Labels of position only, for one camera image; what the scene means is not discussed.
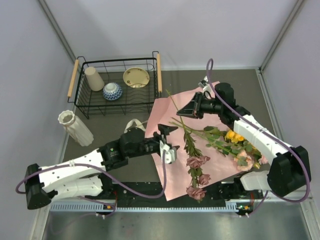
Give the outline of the mauve rose stem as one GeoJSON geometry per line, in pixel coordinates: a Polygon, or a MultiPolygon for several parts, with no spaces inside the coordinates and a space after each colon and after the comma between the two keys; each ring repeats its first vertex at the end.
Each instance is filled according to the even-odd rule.
{"type": "Polygon", "coordinates": [[[196,147],[196,140],[192,137],[192,130],[188,128],[182,117],[179,120],[172,118],[172,124],[183,129],[184,150],[187,153],[186,166],[189,167],[188,174],[191,176],[190,185],[186,188],[187,195],[201,203],[207,191],[203,189],[211,180],[211,175],[203,172],[203,165],[211,158],[203,155],[202,151],[196,147]]]}

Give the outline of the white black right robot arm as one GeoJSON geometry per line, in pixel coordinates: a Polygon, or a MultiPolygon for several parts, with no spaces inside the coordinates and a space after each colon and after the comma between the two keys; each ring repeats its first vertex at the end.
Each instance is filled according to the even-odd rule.
{"type": "Polygon", "coordinates": [[[214,97],[196,92],[177,115],[202,119],[205,114],[216,114],[221,122],[248,140],[270,164],[268,171],[249,172],[233,185],[233,192],[245,198],[252,190],[271,191],[282,200],[301,187],[306,187],[303,202],[310,193],[310,163],[308,151],[302,147],[292,147],[264,128],[244,107],[238,105],[234,90],[228,83],[218,83],[211,87],[214,97]]]}

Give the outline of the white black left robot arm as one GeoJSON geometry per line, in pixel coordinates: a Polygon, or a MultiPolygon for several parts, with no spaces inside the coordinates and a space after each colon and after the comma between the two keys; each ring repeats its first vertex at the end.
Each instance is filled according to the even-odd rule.
{"type": "Polygon", "coordinates": [[[133,127],[119,139],[81,157],[47,167],[29,165],[23,181],[27,209],[40,209],[74,197],[109,198],[115,178],[108,172],[127,165],[131,158],[158,154],[164,165],[172,164],[177,159],[178,146],[168,143],[167,136],[177,127],[164,124],[157,127],[152,137],[145,137],[142,129],[133,127]]]}

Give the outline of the mixed flower bouquet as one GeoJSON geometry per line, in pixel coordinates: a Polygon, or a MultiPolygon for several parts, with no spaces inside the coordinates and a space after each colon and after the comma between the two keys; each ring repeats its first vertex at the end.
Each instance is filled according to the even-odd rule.
{"type": "Polygon", "coordinates": [[[216,126],[206,126],[202,130],[187,127],[192,130],[193,139],[199,137],[206,141],[205,147],[214,148],[224,157],[232,157],[241,172],[259,169],[269,163],[256,147],[233,130],[220,130],[216,126]]]}

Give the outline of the cream printed ribbon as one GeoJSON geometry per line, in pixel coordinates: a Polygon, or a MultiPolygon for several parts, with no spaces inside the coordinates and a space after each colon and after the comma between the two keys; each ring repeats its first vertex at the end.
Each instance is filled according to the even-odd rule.
{"type": "Polygon", "coordinates": [[[137,129],[141,129],[143,132],[146,132],[146,128],[144,126],[144,124],[147,124],[148,120],[145,121],[140,121],[136,118],[130,120],[125,129],[124,129],[124,133],[127,133],[129,130],[133,129],[133,128],[137,128],[137,129]]]}

